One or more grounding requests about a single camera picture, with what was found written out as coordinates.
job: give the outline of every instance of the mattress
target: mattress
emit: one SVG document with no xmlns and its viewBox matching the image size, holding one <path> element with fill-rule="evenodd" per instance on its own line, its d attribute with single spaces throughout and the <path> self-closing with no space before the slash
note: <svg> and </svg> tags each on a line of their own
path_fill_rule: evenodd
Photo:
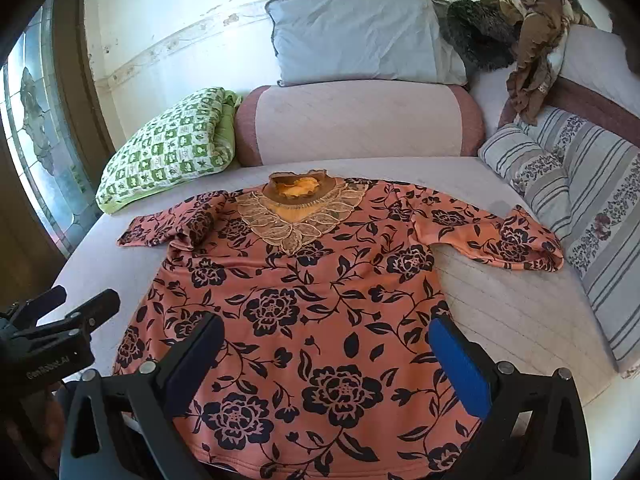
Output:
<svg viewBox="0 0 640 480">
<path fill-rule="evenodd" d="M 92 334 L 95 367 L 110 375 L 116 348 L 140 299 L 166 254 L 166 247 L 119 248 L 115 241 L 131 219 L 175 205 L 209 190 L 236 190 L 266 182 L 274 171 L 303 173 L 325 168 L 334 176 L 399 180 L 446 192 L 498 216 L 521 197 L 475 157 L 387 157 L 297 162 L 228 170 L 204 176 L 103 215 L 60 273 L 67 301 L 41 320 L 59 319 L 105 288 L 120 295 L 119 313 Z M 443 290 L 458 326 L 494 360 L 509 360 L 521 372 L 572 370 L 583 404 L 615 377 L 612 358 L 573 269 L 559 272 L 504 270 L 478 264 L 449 246 L 432 246 Z"/>
</svg>

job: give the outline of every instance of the green checkered pillow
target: green checkered pillow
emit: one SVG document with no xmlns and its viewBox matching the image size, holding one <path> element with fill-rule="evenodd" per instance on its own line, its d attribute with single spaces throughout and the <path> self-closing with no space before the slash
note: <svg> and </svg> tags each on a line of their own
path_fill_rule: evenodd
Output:
<svg viewBox="0 0 640 480">
<path fill-rule="evenodd" d="M 223 88 L 199 90 L 142 126 L 113 155 L 96 201 L 112 214 L 128 203 L 211 173 L 234 158 L 240 99 Z"/>
</svg>

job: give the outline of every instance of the orange floral blouse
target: orange floral blouse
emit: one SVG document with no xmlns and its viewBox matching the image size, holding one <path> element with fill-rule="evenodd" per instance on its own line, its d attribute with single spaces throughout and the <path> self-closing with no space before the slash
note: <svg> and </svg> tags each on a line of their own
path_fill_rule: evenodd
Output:
<svg viewBox="0 0 640 480">
<path fill-rule="evenodd" d="M 225 321 L 216 367 L 174 419 L 202 462 L 283 480 L 447 470 L 479 421 L 429 346 L 431 316 L 449 312 L 430 244 L 505 269 L 562 265 L 558 240 L 519 206 L 503 220 L 421 186 L 338 181 L 346 196 L 364 192 L 358 205 L 316 211 L 305 225 L 319 233 L 298 226 L 301 241 L 286 222 L 264 241 L 264 211 L 251 207 L 262 188 L 195 196 L 134 219 L 118 240 L 169 245 L 116 374 L 161 359 L 203 312 Z M 327 215 L 339 222 L 329 228 Z"/>
</svg>

